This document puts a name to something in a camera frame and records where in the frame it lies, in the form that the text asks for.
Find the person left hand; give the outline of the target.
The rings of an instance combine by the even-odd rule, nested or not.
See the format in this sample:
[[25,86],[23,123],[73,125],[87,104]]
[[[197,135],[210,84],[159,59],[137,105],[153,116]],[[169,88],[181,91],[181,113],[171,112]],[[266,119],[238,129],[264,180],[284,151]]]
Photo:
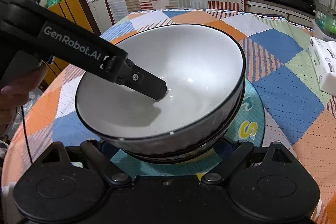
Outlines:
[[29,100],[29,93],[37,88],[47,73],[44,63],[37,69],[11,81],[1,89],[1,134],[15,120],[18,108]]

